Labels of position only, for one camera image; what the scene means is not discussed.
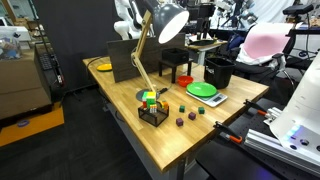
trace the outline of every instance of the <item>small wooden cube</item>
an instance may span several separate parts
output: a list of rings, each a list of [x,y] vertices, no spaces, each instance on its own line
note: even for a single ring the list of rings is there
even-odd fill
[[[179,112],[184,112],[184,110],[185,110],[185,106],[181,105],[179,108]]]
[[[204,107],[199,107],[198,112],[199,112],[199,114],[204,114],[204,112],[205,112]]]
[[[189,113],[188,118],[191,119],[191,120],[195,120],[196,119],[196,113],[194,113],[194,112]]]
[[[182,126],[183,120],[181,118],[176,119],[176,124],[177,124],[177,126]]]

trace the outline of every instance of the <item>yellow plate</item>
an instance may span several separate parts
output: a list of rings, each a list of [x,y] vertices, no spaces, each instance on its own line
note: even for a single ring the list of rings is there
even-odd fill
[[[112,65],[111,64],[102,64],[97,67],[97,70],[100,72],[109,72],[109,71],[112,71]]]

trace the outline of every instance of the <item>green plate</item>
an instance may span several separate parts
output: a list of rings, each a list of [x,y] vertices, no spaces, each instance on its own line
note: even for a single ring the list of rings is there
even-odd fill
[[[188,84],[187,91],[195,96],[209,97],[217,93],[217,89],[205,82],[193,82]]]

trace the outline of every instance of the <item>black trash can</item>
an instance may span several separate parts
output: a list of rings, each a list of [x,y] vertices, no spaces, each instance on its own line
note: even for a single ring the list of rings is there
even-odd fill
[[[204,80],[217,89],[229,85],[235,64],[223,58],[206,58]]]

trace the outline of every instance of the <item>black wall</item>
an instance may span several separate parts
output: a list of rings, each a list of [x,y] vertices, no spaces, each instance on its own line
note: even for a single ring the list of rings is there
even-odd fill
[[[91,84],[82,59],[107,55],[106,42],[120,40],[113,29],[114,22],[120,20],[114,0],[33,0],[33,3],[57,55],[67,89]]]

